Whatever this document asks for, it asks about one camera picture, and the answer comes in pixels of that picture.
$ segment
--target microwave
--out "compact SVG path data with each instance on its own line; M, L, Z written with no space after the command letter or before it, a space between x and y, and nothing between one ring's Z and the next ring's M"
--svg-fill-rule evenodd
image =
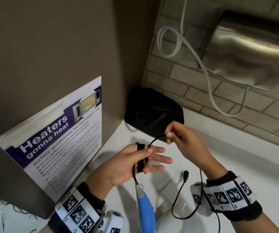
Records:
M94 92L82 100L79 104L73 106L74 118L77 122L85 113L100 102L100 90Z

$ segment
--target coiled white cable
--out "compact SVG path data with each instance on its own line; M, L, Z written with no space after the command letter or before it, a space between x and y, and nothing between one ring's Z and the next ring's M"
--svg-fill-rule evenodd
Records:
M238 116L241 112L242 109L244 108L245 105L245 99L246 99L246 94L247 91L249 89L249 86L246 85L245 88L245 92L244 92L244 96L243 96L243 101L242 101L242 105L240 107L240 109L238 110L237 113L235 114L229 114L229 113L225 113L223 112L215 103L214 98L213 98L213 93L211 90L211 82L210 82L210 78L208 76L208 72L206 67L204 66L202 60L200 59L200 57L198 56L198 54L195 52L195 50L191 47L191 45L188 43L188 41L183 37L183 25L184 25L184 17L185 17L185 11L186 11L186 5L187 5L187 0L184 1L184 7L183 7L183 12L181 15L181 20L180 20L180 31L178 31L178 28L176 26L172 26L172 25L165 25L162 26L159 31L158 31L158 35L157 35L157 46L158 49L160 51L161 56L163 56L164 58L171 58L174 55L177 54L177 52L179 51L182 42L184 42L186 44L186 46L188 47L188 49L192 52L192 54L194 55L194 57L196 58L197 62L199 62L200 67L202 68L205 78L206 78L206 82L207 82L207 89L208 89L208 95L210 97L210 100L212 102L212 104L214 105L214 107L223 115L229 116L229 117L234 117L234 116ZM176 39L176 47L173 50L172 53L170 54L166 54L165 51L162 49L162 40L163 40L163 35L167 30L171 30L173 33L175 33L177 35L177 39Z

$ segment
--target person's left hand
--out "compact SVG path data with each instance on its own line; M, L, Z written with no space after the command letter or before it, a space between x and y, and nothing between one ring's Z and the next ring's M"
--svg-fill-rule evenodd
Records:
M172 158L157 154L164 152L165 148L153 145L149 149L147 149L147 146L145 146L144 150L139 151L137 151L136 144L127 145L115 156L97 167L87 178L86 183L88 184L92 193L95 192L92 189L96 188L99 189L97 192L103 192L107 195L112 187L121 185L133 177L132 168L134 164L135 173L137 173L137 162L139 160L148 157L148 162L143 168L143 172L145 174L148 172L157 172L164 169L163 165L152 165L152 161L171 164L173 162ZM99 196L98 198L104 199L106 195L103 193L96 194L101 196L101 198Z

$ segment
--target printed poster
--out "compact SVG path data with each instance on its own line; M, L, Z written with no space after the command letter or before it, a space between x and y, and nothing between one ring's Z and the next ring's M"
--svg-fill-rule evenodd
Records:
M0 136L0 147L54 202L101 146L101 76Z

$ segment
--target qr code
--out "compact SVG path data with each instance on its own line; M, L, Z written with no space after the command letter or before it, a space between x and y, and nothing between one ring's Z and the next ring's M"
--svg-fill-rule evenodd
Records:
M69 212L76 204L78 204L78 200L76 200L76 198L71 195L62 205L65 210Z
M112 228L110 233L120 233L120 229L118 228Z
M71 218L78 224L87 215L86 211L79 205L71 214Z
M88 215L82 223L79 225L80 230L82 230L83 233L87 233L94 225L94 221L92 218Z
M212 194L207 194L207 197L209 198L209 200L211 201L212 204L219 205L215 196L213 196Z
M240 192L238 191L238 189L232 188L230 190L226 190L227 195L230 197L230 200L232 201L232 203L238 202L240 200L243 199L243 197L241 196Z
M195 202L196 204L198 204L199 201L200 201L200 196L198 196L197 194L192 194L192 195L193 195L194 202Z
M250 196L252 194L251 189L248 187L248 185L246 184L246 182L243 182L240 184L240 186L242 187L243 191L246 193L247 196Z
M219 204L229 204L229 201L224 192L214 192L214 195Z

